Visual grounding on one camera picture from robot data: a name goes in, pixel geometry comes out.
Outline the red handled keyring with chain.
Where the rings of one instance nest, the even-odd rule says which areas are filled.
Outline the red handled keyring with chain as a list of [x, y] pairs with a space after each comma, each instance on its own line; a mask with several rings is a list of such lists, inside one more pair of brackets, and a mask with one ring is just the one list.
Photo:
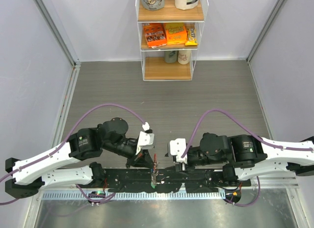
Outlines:
[[153, 168], [151, 171], [151, 187], [154, 189], [157, 185], [157, 176], [158, 176], [158, 160], [157, 160], [157, 154], [154, 154], [153, 159]]

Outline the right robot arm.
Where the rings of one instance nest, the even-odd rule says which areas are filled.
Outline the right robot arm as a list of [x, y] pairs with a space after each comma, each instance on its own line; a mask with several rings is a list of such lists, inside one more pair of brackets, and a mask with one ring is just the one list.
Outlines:
[[199, 146], [187, 149], [186, 140], [178, 138], [170, 141], [167, 147], [166, 156], [172, 156], [180, 171], [222, 164], [222, 180], [229, 186], [281, 171], [291, 171], [296, 176], [314, 174], [313, 138], [281, 142], [251, 135], [227, 137], [204, 133]]

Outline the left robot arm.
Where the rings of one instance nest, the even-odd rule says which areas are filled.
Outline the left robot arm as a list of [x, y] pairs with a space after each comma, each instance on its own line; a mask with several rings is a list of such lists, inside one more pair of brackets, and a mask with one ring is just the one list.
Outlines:
[[26, 160], [9, 158], [5, 170], [11, 179], [5, 182], [5, 192], [15, 199], [31, 197], [40, 189], [78, 184], [84, 188], [105, 185], [106, 172], [101, 164], [66, 169], [69, 164], [98, 158], [104, 150], [127, 159], [126, 167], [153, 168], [149, 150], [155, 146], [155, 136], [148, 123], [137, 138], [127, 138], [127, 122], [113, 118], [95, 128], [80, 129], [65, 143]]

